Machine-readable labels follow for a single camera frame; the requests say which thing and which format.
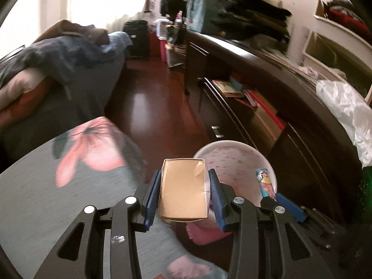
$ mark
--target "clear plastic bag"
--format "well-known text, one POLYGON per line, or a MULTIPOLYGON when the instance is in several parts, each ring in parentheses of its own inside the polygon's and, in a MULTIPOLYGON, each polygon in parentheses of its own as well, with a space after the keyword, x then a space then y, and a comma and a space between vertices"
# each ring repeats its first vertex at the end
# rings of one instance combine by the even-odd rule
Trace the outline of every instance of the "clear plastic bag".
POLYGON ((372 110, 348 83, 321 80, 317 96, 346 130, 358 150, 362 168, 372 166, 372 110))

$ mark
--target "wooden floor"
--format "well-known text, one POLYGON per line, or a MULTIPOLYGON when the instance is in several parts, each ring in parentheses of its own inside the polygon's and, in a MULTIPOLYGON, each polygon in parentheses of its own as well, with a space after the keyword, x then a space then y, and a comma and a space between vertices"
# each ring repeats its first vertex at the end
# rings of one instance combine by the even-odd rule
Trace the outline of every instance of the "wooden floor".
POLYGON ((141 148, 147 177, 165 158, 193 157, 208 141, 183 93, 183 74, 159 57, 129 60, 106 109, 107 117, 141 148))

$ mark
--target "blue bedsheet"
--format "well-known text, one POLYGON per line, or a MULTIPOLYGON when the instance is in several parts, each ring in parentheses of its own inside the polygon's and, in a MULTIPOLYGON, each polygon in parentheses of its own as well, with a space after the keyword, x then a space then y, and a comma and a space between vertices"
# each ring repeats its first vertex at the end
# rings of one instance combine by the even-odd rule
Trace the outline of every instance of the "blue bedsheet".
POLYGON ((122 31, 109 34, 110 44, 98 46, 85 37, 60 36, 46 39, 21 50, 0 70, 0 88, 25 68, 39 68, 63 85, 71 82, 77 66, 91 68, 105 63, 132 45, 129 35, 122 31))

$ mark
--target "colorful wrapper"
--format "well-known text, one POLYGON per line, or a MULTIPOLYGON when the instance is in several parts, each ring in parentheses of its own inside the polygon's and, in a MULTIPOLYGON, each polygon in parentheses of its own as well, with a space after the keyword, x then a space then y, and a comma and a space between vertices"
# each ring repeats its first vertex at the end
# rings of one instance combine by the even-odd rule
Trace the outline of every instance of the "colorful wrapper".
POLYGON ((262 197, 270 196, 276 201, 275 191, 267 169, 256 170, 257 180, 260 183, 262 197))

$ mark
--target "white paint smudge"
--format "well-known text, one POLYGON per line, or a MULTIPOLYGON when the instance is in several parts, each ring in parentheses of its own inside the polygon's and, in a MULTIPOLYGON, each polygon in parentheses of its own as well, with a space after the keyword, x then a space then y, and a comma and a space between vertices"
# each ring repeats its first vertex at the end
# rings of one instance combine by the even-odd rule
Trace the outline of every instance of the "white paint smudge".
POLYGON ((111 243, 122 243, 125 241, 124 236, 114 236, 111 238, 111 243))

